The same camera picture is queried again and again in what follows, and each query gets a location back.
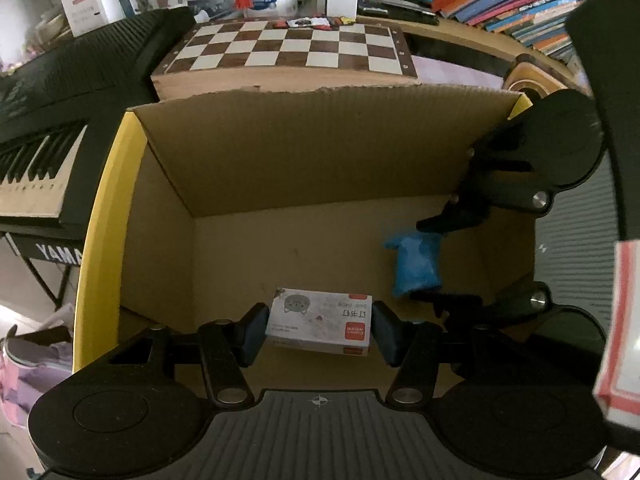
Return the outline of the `wooden chessboard box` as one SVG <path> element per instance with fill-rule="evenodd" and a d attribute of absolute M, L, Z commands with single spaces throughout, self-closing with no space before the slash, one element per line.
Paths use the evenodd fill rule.
<path fill-rule="evenodd" d="M 195 25 L 152 73 L 161 100 L 235 89 L 416 84 L 404 33 L 348 18 Z"/>

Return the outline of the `black Yamaha keyboard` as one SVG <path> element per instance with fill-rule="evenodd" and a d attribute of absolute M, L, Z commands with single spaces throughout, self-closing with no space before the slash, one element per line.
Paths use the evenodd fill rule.
<path fill-rule="evenodd" d="M 151 75 L 193 27 L 187 8 L 105 25 L 1 81 L 1 229 L 27 255 L 79 266 L 122 115 L 153 103 Z"/>

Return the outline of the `blue object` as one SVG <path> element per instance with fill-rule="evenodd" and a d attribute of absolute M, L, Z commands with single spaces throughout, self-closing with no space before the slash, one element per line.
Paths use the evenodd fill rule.
<path fill-rule="evenodd" d="M 393 295 L 402 297 L 442 286 L 439 256 L 442 236 L 414 232 L 388 240 L 384 247 L 396 252 Z"/>

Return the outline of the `yellow cardboard box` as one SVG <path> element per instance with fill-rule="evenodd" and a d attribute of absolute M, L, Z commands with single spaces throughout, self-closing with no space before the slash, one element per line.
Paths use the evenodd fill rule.
<path fill-rule="evenodd" d="M 391 238 L 454 196 L 522 94 L 443 84 L 232 90 L 122 118 L 79 274 L 74 367 L 145 322 L 240 318 L 282 287 L 392 296 Z"/>

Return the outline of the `brown retro radio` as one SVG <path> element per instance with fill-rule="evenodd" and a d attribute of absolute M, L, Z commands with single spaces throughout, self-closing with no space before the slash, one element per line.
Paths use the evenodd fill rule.
<path fill-rule="evenodd" d="M 580 90 L 572 78 L 567 77 L 548 62 L 538 60 L 526 53 L 515 58 L 510 70 L 504 76 L 502 88 L 526 94 L 532 103 L 560 90 Z"/>

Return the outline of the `white staples box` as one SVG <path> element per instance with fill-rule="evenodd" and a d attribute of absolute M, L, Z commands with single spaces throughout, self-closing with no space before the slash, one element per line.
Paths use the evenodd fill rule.
<path fill-rule="evenodd" d="M 341 356 L 366 356 L 373 299 L 363 294 L 279 288 L 267 339 L 275 346 Z"/>

